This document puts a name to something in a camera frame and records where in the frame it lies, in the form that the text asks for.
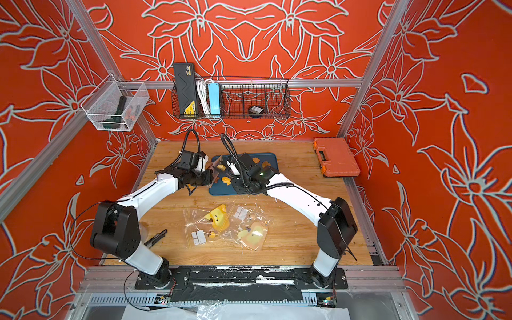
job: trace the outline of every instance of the orange toolbox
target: orange toolbox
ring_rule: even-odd
[[[313,148],[324,177],[355,177],[361,172],[344,138],[316,138]]]

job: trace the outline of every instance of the black power bank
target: black power bank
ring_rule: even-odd
[[[199,109],[196,76],[193,63],[175,63],[174,78],[180,106],[180,114],[196,115]]]

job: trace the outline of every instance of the cable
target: cable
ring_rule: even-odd
[[[187,132],[185,133],[185,138],[183,139],[183,145],[181,146],[181,151],[179,153],[179,155],[176,157],[176,159],[174,159],[174,161],[168,165],[167,167],[165,167],[164,169],[162,170],[158,170],[158,171],[155,171],[156,174],[158,173],[161,173],[161,172],[165,172],[166,170],[169,170],[169,169],[172,169],[173,166],[180,160],[181,158],[181,154],[183,153],[183,151],[185,151],[185,146],[187,145],[187,140],[188,140],[188,135],[190,133],[193,133],[195,136],[196,136],[196,140],[197,140],[197,152],[201,152],[201,142],[199,141],[199,135],[198,133],[196,132],[196,130],[194,130],[194,128],[190,128],[187,130]]]
[[[199,99],[201,100],[201,104],[203,105],[203,112],[205,115],[210,115],[210,107],[208,106],[208,102],[206,101],[206,82],[204,80],[197,80],[197,93],[199,95]]]
[[[173,277],[173,281],[174,281],[174,284],[173,284],[173,287],[169,291],[169,297],[173,296],[173,290],[174,290],[174,287],[176,287],[176,279],[174,277]]]
[[[126,296],[126,280],[128,280],[128,278],[130,277],[130,275],[132,275],[135,271],[137,271],[137,269],[133,270],[132,273],[130,273],[126,279],[124,279],[124,284],[123,284],[123,293],[124,293],[124,298],[126,299],[126,301],[129,303],[130,306],[134,307],[135,309],[139,309],[139,310],[142,310],[142,311],[146,311],[146,312],[149,312],[149,310],[146,310],[146,309],[142,309],[142,308],[139,308],[137,306],[134,306],[130,300],[128,300],[128,297]]]
[[[302,190],[305,194],[307,194],[307,195],[309,195],[310,197],[312,197],[313,199],[315,199],[319,204],[321,204],[321,205],[325,208],[325,210],[329,210],[329,208],[327,208],[327,207],[325,206],[325,204],[323,204],[323,203],[322,203],[322,201],[320,201],[320,200],[318,200],[317,198],[315,198],[311,193],[307,192],[306,190],[302,189],[301,187],[299,187],[299,186],[298,186],[298,185],[296,185],[296,184],[293,184],[293,186],[294,186],[295,188],[299,189],[299,190]]]
[[[100,203],[117,203],[117,201],[100,201],[100,202],[96,202],[95,204],[93,204],[92,206],[90,206],[89,208],[85,209],[84,211],[82,211],[82,213],[80,213],[79,215],[76,216],[76,218],[73,220],[73,225],[76,224],[76,220],[78,220],[78,218],[80,218],[80,216],[84,213],[86,213],[90,208],[94,207],[95,205],[97,204],[100,204]],[[71,250],[73,251],[73,253],[75,253],[75,255],[77,255],[78,257],[82,258],[82,259],[88,259],[88,260],[120,260],[119,258],[90,258],[90,257],[84,257],[80,254],[78,254],[76,251],[75,251],[75,248],[73,248],[73,245],[71,244],[71,242],[69,243],[69,246],[71,247]]]
[[[334,277],[332,278],[332,295],[334,297],[334,301],[336,303],[336,271],[338,270],[338,264],[334,266]]]
[[[226,147],[227,151],[229,152],[229,154],[231,155],[231,158],[235,160],[235,166],[237,167],[237,170],[240,174],[240,180],[242,180],[242,184],[244,185],[244,188],[245,190],[247,191],[248,194],[251,194],[251,195],[258,195],[260,193],[263,193],[263,192],[266,192],[268,190],[271,190],[271,189],[274,189],[274,188],[279,188],[279,187],[295,187],[299,190],[302,190],[304,193],[306,193],[307,195],[309,195],[310,197],[312,197],[314,200],[316,200],[321,206],[323,206],[326,210],[329,210],[329,208],[327,208],[325,206],[325,204],[323,204],[319,199],[315,198],[311,193],[307,192],[306,190],[300,188],[299,186],[297,186],[296,184],[294,183],[289,183],[289,182],[280,182],[280,183],[276,183],[276,184],[273,184],[273,185],[270,185],[268,187],[265,187],[263,189],[261,189],[260,191],[257,191],[257,192],[253,192],[249,186],[248,186],[248,183],[247,181],[245,180],[246,179],[246,176],[245,174],[243,174],[243,170],[242,170],[242,165],[240,163],[240,161],[238,160],[238,154],[237,154],[237,151],[236,149],[234,148],[234,145],[233,143],[231,142],[231,140],[229,139],[228,136],[226,136],[225,134],[221,134],[221,141],[222,141],[222,144]],[[349,248],[349,245],[347,244],[347,242],[345,241],[345,239],[343,239],[343,236],[342,236],[342,240],[343,242],[345,243],[345,246],[347,247],[347,250],[348,252],[350,253],[350,255],[352,255],[352,257],[354,258],[355,261],[357,261],[355,255],[352,253],[352,250],[350,250]]]

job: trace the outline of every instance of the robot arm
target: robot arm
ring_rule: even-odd
[[[342,198],[332,201],[294,184],[270,166],[260,167],[247,153],[238,155],[231,141],[221,135],[230,156],[231,183],[237,194],[266,194],[288,204],[317,226],[316,242],[320,247],[311,265],[312,280],[321,288],[332,282],[335,267],[357,232],[348,203]]]
[[[215,175],[205,170],[204,153],[183,151],[180,162],[156,172],[157,177],[115,202],[101,203],[94,220],[90,244],[139,269],[155,288],[170,283],[169,263],[149,250],[140,239],[139,221],[163,198],[190,184],[209,185]]]
[[[291,183],[294,187],[273,188],[267,195],[288,204],[317,226],[319,250],[311,265],[311,277],[319,287],[325,287],[332,281],[336,265],[357,232],[349,205],[342,198],[332,201],[306,191],[283,174],[274,175],[268,185],[277,183]]]

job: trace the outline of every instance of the wooden table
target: wooden table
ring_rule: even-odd
[[[160,142],[141,185],[155,178],[154,171],[165,168],[178,155],[181,142]],[[299,186],[326,198],[341,197],[352,203],[341,178],[326,179],[320,174],[318,159],[311,142],[234,142],[238,153],[272,152],[277,156],[279,170]],[[196,142],[189,139],[187,150],[195,151]],[[201,151],[210,158],[227,154],[220,141],[202,141]],[[260,207],[273,224],[260,251],[251,251],[235,244],[218,240],[188,248],[184,232],[184,208],[200,208],[208,211],[220,204],[239,204]],[[149,210],[141,219],[142,225],[152,237],[163,229],[167,236],[152,251],[169,260],[171,265],[310,265],[318,253],[316,227],[302,214],[285,203],[265,195],[219,196],[208,193],[207,187],[198,189],[189,197],[186,189],[167,196]],[[350,243],[357,258],[349,254],[342,257],[341,265],[373,265],[365,240],[358,231]],[[105,264],[118,264],[106,260]]]

